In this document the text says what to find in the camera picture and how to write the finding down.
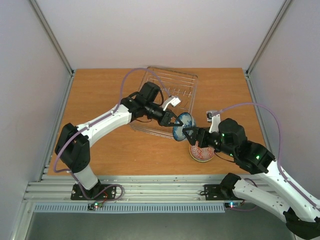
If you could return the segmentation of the left circuit board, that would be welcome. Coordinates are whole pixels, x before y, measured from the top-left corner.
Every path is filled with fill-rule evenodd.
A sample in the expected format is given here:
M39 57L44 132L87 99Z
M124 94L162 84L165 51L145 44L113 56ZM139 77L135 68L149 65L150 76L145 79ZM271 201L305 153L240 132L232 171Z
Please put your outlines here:
M96 210L102 208L103 205L104 205L104 204L103 204L102 202L89 203L89 204L87 205L87 210L88 210L88 211L96 211Z

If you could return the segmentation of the aluminium rail frame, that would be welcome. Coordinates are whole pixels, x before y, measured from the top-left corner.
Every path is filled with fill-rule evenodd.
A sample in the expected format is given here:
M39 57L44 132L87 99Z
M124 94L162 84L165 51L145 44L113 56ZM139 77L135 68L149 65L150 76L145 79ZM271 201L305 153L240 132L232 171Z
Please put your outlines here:
M277 9L276 15L264 31L264 36L257 47L252 60L243 75L248 87L252 104L259 126L262 130L263 139L267 144L271 142L268 135L267 125L261 114L262 107L257 105L259 91L254 87L253 75L258 70L260 59L269 50L273 37L278 34L279 28L285 24L286 16L292 12L294 1L284 0ZM67 192L71 188L70 177L48 176L46 169L49 165L53 145L49 144L41 166L39 180L29 182L22 197L22 204L16 220L15 229L11 234L13 240L23 240L31 227L31 218L35 205L38 203L81 203L72 201ZM112 203L205 203L203 197L196 195L195 190L204 183L217 183L222 175L217 174L196 174L196 175L115 175L103 176L105 183L117 183L124 185L124 197L121 200L114 200Z

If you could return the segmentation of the red patterned bowl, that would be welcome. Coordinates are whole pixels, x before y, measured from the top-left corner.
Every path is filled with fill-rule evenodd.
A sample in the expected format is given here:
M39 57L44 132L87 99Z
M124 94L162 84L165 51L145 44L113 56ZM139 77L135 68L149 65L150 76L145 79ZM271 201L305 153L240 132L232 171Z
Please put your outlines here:
M190 155L214 155L214 149L211 147L198 148L195 149L194 145L189 145L189 154Z

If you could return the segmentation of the blue floral bowl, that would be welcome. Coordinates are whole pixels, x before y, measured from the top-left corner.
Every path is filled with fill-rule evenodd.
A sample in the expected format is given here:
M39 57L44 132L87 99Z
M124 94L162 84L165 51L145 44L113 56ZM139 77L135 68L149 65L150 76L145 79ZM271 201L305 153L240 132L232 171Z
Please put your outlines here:
M188 112L183 112L178 116L178 119L183 123L182 126L174 126L172 128L173 139L181 142L187 139L183 133L184 128L192 128L196 126L195 118Z

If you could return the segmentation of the right circuit board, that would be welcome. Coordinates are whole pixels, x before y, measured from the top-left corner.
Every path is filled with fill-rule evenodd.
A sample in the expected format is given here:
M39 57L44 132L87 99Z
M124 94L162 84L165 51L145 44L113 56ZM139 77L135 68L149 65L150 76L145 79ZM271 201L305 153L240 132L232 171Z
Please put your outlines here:
M231 201L231 202L226 202L224 204L225 208L227 209L233 209L233 208L239 208L242 206L242 203L241 202L234 202L234 201Z

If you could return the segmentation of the circuit board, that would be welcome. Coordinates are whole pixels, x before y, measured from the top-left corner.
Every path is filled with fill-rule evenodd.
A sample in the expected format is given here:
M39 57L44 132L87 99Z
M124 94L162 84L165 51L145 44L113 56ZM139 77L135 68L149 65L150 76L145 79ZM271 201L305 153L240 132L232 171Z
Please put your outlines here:
M225 208L227 209L233 209L233 208L239 208L242 206L242 203L241 202L234 202L234 201L231 201L231 202L226 202L224 204Z
M88 211L96 211L96 210L102 208L103 205L104 205L104 204L103 204L102 202L89 203L89 204L87 205L87 210L88 210Z

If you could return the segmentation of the yellow sun bowl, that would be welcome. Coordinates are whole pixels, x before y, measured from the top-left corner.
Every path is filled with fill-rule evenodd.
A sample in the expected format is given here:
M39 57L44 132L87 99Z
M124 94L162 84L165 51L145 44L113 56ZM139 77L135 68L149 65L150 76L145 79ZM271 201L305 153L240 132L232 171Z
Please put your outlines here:
M203 155L203 154L198 154L198 155L190 155L195 161L199 162L199 163L206 163L209 162L210 160L213 159L214 155L213 154L209 154L209 155Z

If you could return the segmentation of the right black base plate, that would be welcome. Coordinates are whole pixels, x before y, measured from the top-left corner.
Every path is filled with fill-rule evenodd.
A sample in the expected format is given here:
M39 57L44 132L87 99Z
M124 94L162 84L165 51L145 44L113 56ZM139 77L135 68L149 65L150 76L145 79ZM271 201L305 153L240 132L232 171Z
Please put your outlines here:
M222 190L219 184L205 184L203 186L204 196L207 201L242 201L243 199L236 197L232 192Z

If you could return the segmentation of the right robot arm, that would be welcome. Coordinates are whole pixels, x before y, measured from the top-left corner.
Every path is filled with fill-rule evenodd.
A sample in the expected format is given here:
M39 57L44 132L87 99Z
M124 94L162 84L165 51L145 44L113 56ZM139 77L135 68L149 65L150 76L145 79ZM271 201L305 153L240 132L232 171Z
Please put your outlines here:
M267 183L277 195L250 185L234 173L228 173L219 184L226 200L249 201L277 216L296 236L312 240L320 235L319 204L307 199L308 193L278 165L276 157L263 145L248 140L245 129L227 118L217 126L184 127L183 134L191 145L212 147L233 158L233 162L251 175Z

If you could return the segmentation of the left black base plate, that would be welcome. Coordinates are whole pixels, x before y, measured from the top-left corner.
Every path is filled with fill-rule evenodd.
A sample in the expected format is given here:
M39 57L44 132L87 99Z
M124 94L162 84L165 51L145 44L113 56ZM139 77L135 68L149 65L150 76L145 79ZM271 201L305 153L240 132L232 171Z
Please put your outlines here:
M73 201L87 201L87 200L114 200L116 198L117 187L111 184L101 184L93 187L90 190L74 184L71 190L70 199Z

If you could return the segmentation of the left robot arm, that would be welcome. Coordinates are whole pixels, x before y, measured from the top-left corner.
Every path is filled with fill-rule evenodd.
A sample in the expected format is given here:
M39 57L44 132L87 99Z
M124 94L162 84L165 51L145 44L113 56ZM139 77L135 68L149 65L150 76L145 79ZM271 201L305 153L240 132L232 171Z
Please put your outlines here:
M114 108L104 114L86 123L77 126L68 123L62 128L54 152L81 184L83 194L89 199L96 199L101 193L99 180L90 167L90 149L98 140L142 117L155 120L161 127L183 125L169 109L169 106L176 107L181 100L171 95L157 104L155 100L158 95L163 95L160 87L148 81L140 91L122 98Z

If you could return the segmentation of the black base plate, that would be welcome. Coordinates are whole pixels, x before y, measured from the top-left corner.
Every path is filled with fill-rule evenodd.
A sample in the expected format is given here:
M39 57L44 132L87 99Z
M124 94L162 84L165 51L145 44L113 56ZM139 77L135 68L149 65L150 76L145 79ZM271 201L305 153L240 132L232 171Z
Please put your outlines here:
M243 199L236 197L232 192L222 190L219 184L205 184L203 186L204 196L207 201L242 201Z
M114 200L116 198L117 187L111 184L101 184L93 187L90 190L74 184L71 190L70 199L73 201L87 201L87 200Z

